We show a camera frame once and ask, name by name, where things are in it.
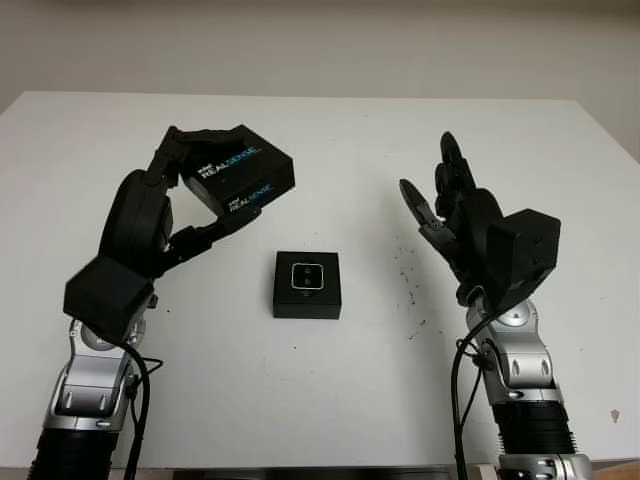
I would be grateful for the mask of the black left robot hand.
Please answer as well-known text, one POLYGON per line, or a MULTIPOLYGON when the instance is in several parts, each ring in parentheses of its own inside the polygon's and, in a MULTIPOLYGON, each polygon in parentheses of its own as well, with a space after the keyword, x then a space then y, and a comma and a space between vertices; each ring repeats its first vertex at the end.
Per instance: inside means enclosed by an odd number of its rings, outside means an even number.
POLYGON ((222 149, 241 143, 231 130, 166 131, 145 170, 130 172, 120 184, 102 233, 99 254, 155 280, 209 250, 213 243, 254 221, 261 208, 247 205, 224 213, 205 226, 171 232, 173 216, 167 191, 178 184, 198 147, 222 149))

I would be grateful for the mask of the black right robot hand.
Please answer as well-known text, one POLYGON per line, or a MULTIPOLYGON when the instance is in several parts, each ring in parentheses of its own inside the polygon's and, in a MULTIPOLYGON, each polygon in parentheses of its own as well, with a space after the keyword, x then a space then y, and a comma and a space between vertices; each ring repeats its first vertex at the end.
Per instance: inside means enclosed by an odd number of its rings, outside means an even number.
POLYGON ((436 201, 431 207, 408 179, 399 181, 401 196, 419 232, 447 262, 459 285, 456 298, 470 305, 486 283, 486 233, 502 217, 493 194, 476 185, 467 159, 450 132, 440 139, 441 161, 435 169, 436 201))

